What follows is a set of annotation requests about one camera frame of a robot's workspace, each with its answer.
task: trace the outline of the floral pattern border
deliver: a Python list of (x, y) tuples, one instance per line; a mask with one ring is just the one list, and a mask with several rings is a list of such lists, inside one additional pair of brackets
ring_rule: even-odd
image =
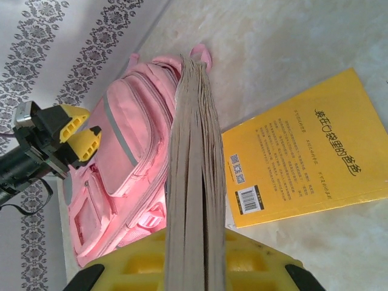
[[(28, 0), (28, 10), (22, 12), (18, 23), (19, 33), (11, 44), (5, 73), (0, 76), (0, 132), (12, 132), (12, 112), (17, 104), (28, 100), (32, 86), (43, 67), (55, 39), (55, 31), (69, 7), (67, 1)], [(8, 148), (9, 139), (0, 137), (0, 154)]]
[[(44, 203), (43, 185), (36, 182), (27, 188), (21, 198), (21, 205), (33, 211)], [(49, 289), (47, 282), (47, 259), (45, 249), (44, 213), (40, 210), (32, 216), (23, 216), (22, 222), (22, 288), (27, 291)]]
[(86, 46), (79, 52), (76, 64), (73, 65), (68, 80), (56, 100), (59, 104), (80, 105), (88, 92), (93, 80), (102, 70), (112, 49), (117, 46), (124, 30), (130, 25), (130, 18), (136, 16), (136, 8), (140, 8), (144, 0), (108, 0), (111, 4), (103, 8), (101, 19), (90, 32)]

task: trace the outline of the wall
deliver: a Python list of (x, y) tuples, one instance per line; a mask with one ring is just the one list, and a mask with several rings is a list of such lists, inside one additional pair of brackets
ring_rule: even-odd
[[(62, 290), (66, 285), (56, 180), (47, 178), (54, 194), (43, 210), (22, 216), (13, 207), (0, 211), (0, 291)], [(41, 183), (10, 200), (26, 210), (45, 201)]]
[[(0, 133), (12, 132), (12, 113), (20, 102), (92, 109), (168, 2), (0, 1), (0, 27), (6, 28), (0, 30)], [(14, 139), (0, 137), (0, 155), (15, 146)], [(44, 199), (40, 195), (37, 185), (14, 202), (36, 204)], [(61, 289), (65, 271), (58, 209), (55, 195), (31, 218), (12, 209), (1, 212), (0, 291)]]

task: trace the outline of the marble floor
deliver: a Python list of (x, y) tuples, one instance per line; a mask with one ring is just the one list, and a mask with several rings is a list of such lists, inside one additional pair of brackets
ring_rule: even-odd
[[(139, 53), (188, 54), (199, 42), (213, 56), (223, 129), (349, 67), (388, 128), (386, 0), (174, 0)], [(238, 232), (301, 260), (327, 290), (385, 290), (387, 209), (385, 199)]]

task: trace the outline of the book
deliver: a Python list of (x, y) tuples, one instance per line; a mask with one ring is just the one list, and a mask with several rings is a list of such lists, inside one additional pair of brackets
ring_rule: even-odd
[(388, 196), (388, 136), (354, 69), (222, 134), (237, 227)]
[(224, 155), (206, 65), (182, 57), (167, 183), (164, 290), (226, 290)]

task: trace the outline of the book title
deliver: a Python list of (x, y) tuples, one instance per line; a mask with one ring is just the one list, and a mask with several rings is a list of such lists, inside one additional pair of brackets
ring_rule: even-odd
[(349, 173), (356, 176), (357, 173), (361, 172), (361, 167), (356, 164), (354, 157), (347, 154), (342, 142), (332, 130), (330, 119), (326, 117), (324, 111), (317, 111), (317, 109), (315, 109), (315, 115), (318, 117), (318, 120), (322, 125), (322, 132), (326, 134), (326, 138), (330, 142), (330, 145), (333, 147), (337, 156), (342, 158)]

